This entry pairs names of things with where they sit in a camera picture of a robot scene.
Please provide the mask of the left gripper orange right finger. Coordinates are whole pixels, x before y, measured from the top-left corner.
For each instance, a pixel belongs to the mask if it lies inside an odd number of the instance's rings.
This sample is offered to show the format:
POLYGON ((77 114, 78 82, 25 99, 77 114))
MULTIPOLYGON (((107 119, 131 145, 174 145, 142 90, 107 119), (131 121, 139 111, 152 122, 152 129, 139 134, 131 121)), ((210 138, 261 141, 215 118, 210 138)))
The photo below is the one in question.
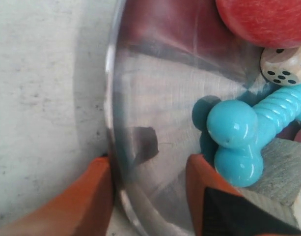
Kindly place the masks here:
POLYGON ((187 160, 186 194, 197 236, 301 236, 243 197, 201 154, 187 160))

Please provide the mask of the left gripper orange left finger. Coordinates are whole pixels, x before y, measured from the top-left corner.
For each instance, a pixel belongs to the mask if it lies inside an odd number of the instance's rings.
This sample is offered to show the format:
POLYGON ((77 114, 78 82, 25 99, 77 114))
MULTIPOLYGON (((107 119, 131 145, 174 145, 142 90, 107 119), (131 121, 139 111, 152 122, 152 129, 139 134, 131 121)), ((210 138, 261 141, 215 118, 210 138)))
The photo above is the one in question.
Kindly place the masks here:
POLYGON ((104 236, 112 210, 110 163, 107 157, 99 157, 61 194, 1 227, 0 236, 104 236))

